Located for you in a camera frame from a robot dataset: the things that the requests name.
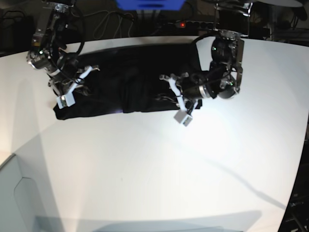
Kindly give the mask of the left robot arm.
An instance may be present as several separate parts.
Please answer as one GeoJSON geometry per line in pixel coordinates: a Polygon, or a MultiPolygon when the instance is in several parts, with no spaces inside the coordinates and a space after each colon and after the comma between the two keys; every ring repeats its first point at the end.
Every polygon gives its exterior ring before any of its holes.
{"type": "Polygon", "coordinates": [[[240,92],[244,38],[249,35],[251,0],[212,0],[215,8],[213,28],[190,43],[190,72],[160,75],[168,82],[171,94],[160,93],[157,101],[169,101],[191,114],[202,99],[228,99],[240,92]],[[214,37],[210,67],[201,68],[198,45],[214,37]]]}

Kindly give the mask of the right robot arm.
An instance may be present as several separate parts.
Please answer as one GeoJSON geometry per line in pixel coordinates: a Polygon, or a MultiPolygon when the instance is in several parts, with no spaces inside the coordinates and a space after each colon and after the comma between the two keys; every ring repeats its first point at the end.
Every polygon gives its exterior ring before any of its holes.
{"type": "Polygon", "coordinates": [[[74,0],[45,0],[36,31],[31,40],[27,62],[49,76],[48,86],[56,95],[65,94],[76,85],[76,92],[88,96],[90,89],[82,79],[86,67],[79,66],[78,57],[85,44],[85,20],[74,0]],[[80,45],[75,52],[66,52],[62,35],[73,21],[75,11],[82,22],[80,45]]]}

